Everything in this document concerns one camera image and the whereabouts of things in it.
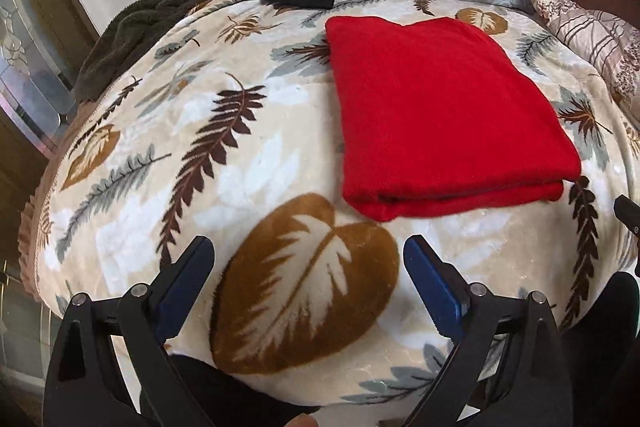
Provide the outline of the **operator black trousers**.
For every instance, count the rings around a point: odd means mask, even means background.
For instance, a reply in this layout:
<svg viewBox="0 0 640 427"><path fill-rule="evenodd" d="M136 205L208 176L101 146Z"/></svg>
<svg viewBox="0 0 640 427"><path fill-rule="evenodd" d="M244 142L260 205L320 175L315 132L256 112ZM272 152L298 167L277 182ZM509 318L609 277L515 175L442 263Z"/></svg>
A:
<svg viewBox="0 0 640 427"><path fill-rule="evenodd" d="M257 391L196 358L170 355L198 405L217 426L307 424L318 411L320 426L372 426L402 421L432 387L450 347L432 332L419 335L423 362L367 365L327 405L277 400L273 383ZM612 275L589 311L562 336L570 371L577 426L635 426L639 422L639 281Z"/></svg>

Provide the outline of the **red and blue knit sweater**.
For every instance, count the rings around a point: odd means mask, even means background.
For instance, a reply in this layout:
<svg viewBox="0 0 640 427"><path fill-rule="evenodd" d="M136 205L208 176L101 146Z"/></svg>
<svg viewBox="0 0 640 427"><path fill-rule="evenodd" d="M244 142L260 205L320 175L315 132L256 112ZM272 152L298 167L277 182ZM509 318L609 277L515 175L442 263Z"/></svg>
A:
<svg viewBox="0 0 640 427"><path fill-rule="evenodd" d="M343 197L376 221L558 200L582 164L548 98L494 39L449 17L326 22Z"/></svg>

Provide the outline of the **dark brown fuzzy blanket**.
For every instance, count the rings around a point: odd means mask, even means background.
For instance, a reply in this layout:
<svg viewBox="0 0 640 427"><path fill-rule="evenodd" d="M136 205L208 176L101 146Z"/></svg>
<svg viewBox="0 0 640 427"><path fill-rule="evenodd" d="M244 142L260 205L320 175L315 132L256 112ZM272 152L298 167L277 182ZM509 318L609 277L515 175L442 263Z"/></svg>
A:
<svg viewBox="0 0 640 427"><path fill-rule="evenodd" d="M82 64L74 88L75 101L96 101L113 81L204 1L138 0L120 11Z"/></svg>

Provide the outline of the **cream leaf-pattern fleece blanket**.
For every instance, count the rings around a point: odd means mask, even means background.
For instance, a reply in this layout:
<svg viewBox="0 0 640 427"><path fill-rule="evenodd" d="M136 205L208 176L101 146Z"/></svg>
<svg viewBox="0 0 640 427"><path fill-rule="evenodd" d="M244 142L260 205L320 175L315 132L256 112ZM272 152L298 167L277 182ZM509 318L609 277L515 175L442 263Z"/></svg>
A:
<svg viewBox="0 0 640 427"><path fill-rule="evenodd" d="M341 15L483 31L548 98L582 177L557 202L387 223L356 213L341 191L324 33ZM497 294L542 291L568 327L623 270L620 195L639 195L638 130L597 71L525 14L454 0L212 0L78 112L23 211L21 277L63 314L79 291L118 297L153 280L206 236L216 265L168 351L327 405L369 364L423 362L419 335L448 343L402 264L409 236Z"/></svg>

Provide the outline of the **wooden glass-door wardrobe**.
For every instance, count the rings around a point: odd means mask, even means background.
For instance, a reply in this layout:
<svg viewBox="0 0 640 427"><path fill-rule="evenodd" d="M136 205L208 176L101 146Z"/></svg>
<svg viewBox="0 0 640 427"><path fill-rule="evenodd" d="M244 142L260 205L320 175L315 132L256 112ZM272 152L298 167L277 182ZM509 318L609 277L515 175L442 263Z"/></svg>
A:
<svg viewBox="0 0 640 427"><path fill-rule="evenodd" d="M96 38L79 0L1 0L1 377L29 392L42 392L58 322L21 280L21 213L75 116Z"/></svg>

